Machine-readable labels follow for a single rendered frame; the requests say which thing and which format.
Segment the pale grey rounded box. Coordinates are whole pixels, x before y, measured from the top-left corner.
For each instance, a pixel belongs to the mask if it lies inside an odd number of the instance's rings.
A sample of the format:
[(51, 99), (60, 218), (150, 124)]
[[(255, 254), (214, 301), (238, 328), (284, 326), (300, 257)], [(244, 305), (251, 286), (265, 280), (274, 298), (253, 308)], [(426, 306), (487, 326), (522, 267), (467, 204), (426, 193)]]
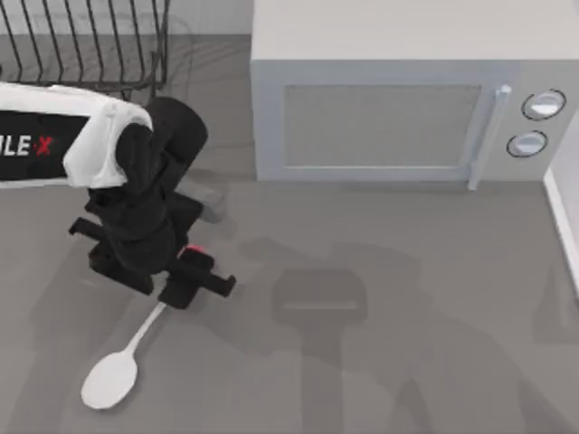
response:
[(228, 193), (228, 184), (209, 184), (199, 188), (197, 198), (203, 205), (202, 221), (216, 224), (225, 218)]

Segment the white spoon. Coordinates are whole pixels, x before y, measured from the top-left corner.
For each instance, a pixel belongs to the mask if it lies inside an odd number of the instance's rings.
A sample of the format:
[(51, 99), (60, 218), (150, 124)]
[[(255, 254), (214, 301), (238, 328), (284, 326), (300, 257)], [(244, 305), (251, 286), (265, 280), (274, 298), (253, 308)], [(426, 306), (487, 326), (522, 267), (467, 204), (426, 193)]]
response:
[(94, 364), (81, 386), (80, 396), (85, 406), (109, 410), (128, 397), (138, 378), (138, 346), (165, 310), (165, 303), (157, 303), (123, 349), (105, 355)]

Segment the microwave oven door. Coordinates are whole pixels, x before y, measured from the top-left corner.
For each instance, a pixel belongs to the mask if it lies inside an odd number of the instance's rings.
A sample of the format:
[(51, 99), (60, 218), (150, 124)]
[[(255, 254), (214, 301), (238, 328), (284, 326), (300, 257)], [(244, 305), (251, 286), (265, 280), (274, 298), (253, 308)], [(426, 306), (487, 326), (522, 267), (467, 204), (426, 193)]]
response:
[(257, 176), (464, 182), (519, 73), (511, 61), (253, 61)]

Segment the pale grey microwave oven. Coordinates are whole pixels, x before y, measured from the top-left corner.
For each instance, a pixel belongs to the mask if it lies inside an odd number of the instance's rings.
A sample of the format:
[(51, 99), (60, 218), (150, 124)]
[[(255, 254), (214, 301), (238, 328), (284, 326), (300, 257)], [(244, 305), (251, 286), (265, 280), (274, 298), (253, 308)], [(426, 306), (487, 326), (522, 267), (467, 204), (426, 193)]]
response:
[[(479, 184), (539, 182), (579, 109), (579, 0), (254, 0), (253, 61), (511, 61), (520, 66)], [(533, 121), (521, 106), (561, 90), (566, 105)], [(514, 158), (510, 138), (548, 137)]]

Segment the small round microwave knob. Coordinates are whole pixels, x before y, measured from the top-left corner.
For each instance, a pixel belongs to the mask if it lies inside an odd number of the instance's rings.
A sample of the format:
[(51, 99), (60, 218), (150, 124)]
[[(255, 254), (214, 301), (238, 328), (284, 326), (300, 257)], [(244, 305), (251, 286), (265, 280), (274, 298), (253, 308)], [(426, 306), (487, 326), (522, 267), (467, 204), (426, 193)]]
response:
[(514, 158), (529, 158), (540, 154), (547, 145), (548, 137), (541, 131), (533, 130), (510, 138), (506, 150)]

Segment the large round microwave knob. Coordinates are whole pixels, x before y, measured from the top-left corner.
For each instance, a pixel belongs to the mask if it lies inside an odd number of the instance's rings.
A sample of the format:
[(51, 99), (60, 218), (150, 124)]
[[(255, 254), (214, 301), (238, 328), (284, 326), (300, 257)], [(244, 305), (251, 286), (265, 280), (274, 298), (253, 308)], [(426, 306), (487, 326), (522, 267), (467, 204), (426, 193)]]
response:
[(527, 119), (542, 121), (556, 116), (566, 105), (566, 96), (561, 90), (550, 89), (529, 95), (521, 106)]

